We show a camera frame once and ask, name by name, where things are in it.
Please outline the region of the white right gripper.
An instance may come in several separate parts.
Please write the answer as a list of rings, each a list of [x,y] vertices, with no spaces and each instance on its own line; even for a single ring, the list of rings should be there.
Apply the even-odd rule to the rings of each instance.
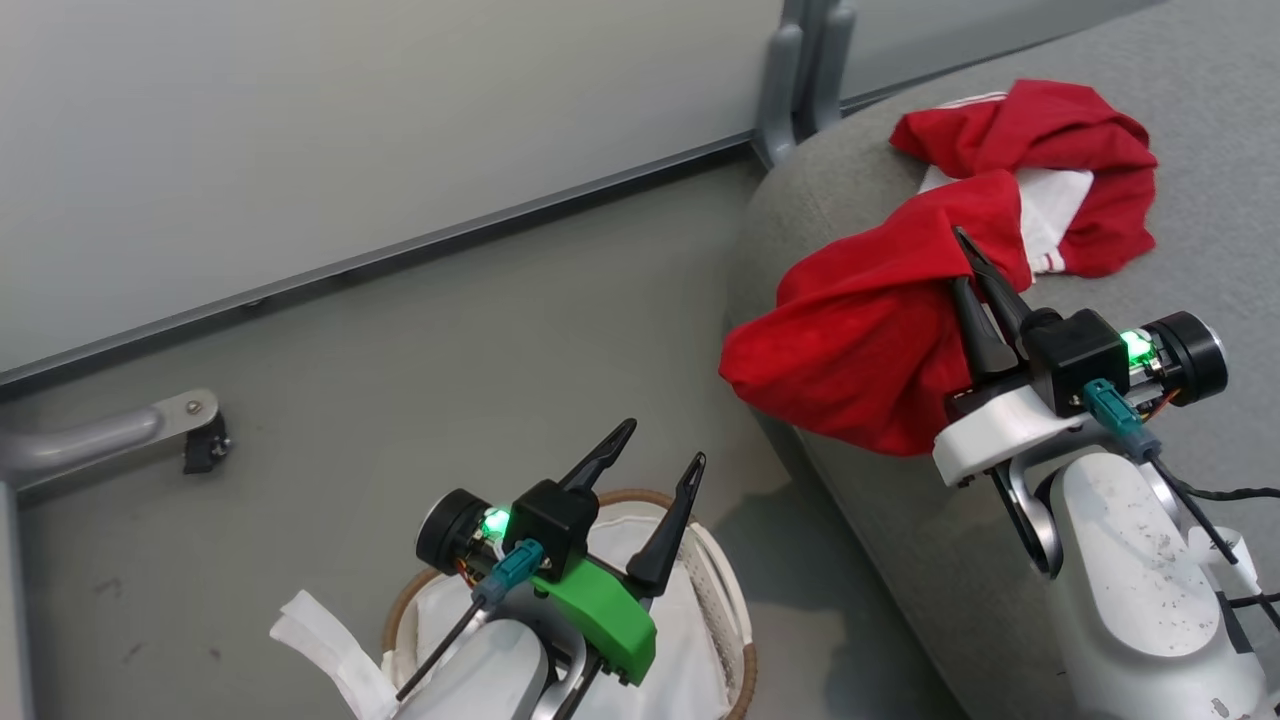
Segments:
[[[1033,311],[964,228],[954,228],[954,236],[1004,336],[996,329],[970,279],[952,278],[950,292],[966,366],[974,383],[984,383],[1016,369],[1016,354],[1005,341],[1021,338]],[[996,396],[946,427],[934,438],[932,457],[942,482],[956,487],[969,477],[1084,424],[1084,415],[1059,416],[1032,387],[1023,386]]]

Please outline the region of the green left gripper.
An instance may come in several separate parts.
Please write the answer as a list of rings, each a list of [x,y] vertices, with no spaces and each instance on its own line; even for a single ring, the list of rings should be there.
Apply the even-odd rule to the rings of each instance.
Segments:
[[[590,450],[559,482],[563,492],[594,496],[602,474],[620,459],[637,420],[627,418]],[[628,588],[605,566],[582,559],[558,580],[531,578],[535,591],[603,657],[605,667],[627,685],[639,687],[657,657],[657,624],[640,600],[663,596],[692,515],[707,456],[696,452],[675,487],[675,495],[646,543],[628,560]]]

